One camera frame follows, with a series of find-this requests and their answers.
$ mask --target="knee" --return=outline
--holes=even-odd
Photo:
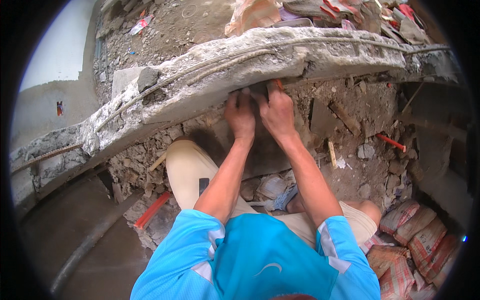
[[[377,226],[380,224],[380,219],[382,218],[382,212],[380,208],[370,200],[365,200],[360,203],[359,210],[364,212],[367,216],[369,216]]]

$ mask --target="man's arm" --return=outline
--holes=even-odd
[[[262,123],[290,160],[308,216],[316,227],[331,216],[343,216],[338,201],[295,130],[292,99],[274,82],[267,88],[269,101],[258,94],[252,97],[258,103]]]
[[[237,204],[245,161],[255,135],[255,117],[250,106],[248,88],[244,88],[241,93],[230,94],[225,107],[225,119],[233,131],[235,141],[227,158],[193,207],[217,218],[223,224],[228,221]]]

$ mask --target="beige shorts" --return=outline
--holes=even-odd
[[[212,180],[218,167],[210,156],[192,141],[176,141],[167,150],[167,173],[173,194],[181,209],[192,209],[197,202],[199,179]],[[343,214],[352,227],[357,244],[361,245],[377,231],[377,225],[365,213],[340,201]],[[257,214],[242,197],[239,196],[237,206],[231,217],[241,214]],[[315,225],[305,213],[275,216],[304,240],[315,247]]]

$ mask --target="man's right hand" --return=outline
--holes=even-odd
[[[281,145],[298,135],[294,125],[293,101],[273,80],[267,84],[267,89],[269,100],[261,94],[251,93],[251,96],[258,103],[262,123]]]

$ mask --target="blue t-shirt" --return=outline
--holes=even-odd
[[[227,225],[182,210],[133,286],[131,300],[380,299],[377,276],[343,216],[317,230],[316,250],[281,221],[243,214]]]

